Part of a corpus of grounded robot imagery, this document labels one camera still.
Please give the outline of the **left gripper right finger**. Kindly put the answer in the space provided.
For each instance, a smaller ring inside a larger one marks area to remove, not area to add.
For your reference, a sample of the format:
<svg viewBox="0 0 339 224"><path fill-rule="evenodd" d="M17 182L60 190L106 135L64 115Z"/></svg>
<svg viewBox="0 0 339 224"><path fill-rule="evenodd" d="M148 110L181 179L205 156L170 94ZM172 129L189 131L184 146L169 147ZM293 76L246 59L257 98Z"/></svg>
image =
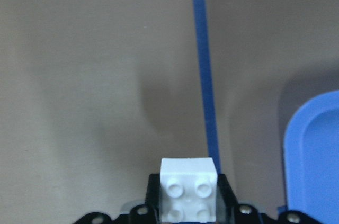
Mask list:
<svg viewBox="0 0 339 224"><path fill-rule="evenodd" d="M226 176L219 174L217 180L216 223L319 223L319 221L295 210L284 211L276 219L273 219L251 204L239 203Z"/></svg>

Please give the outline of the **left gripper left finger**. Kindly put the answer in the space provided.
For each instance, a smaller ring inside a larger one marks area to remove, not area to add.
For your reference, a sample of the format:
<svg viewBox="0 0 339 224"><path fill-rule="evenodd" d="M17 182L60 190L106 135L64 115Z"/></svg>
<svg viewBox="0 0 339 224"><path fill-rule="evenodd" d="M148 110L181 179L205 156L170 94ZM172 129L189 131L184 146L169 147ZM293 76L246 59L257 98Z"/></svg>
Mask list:
<svg viewBox="0 0 339 224"><path fill-rule="evenodd" d="M116 219L102 212L91 212L75 223L160 223L160 174L150 174L146 189L145 201L133 207L128 213L120 214Z"/></svg>

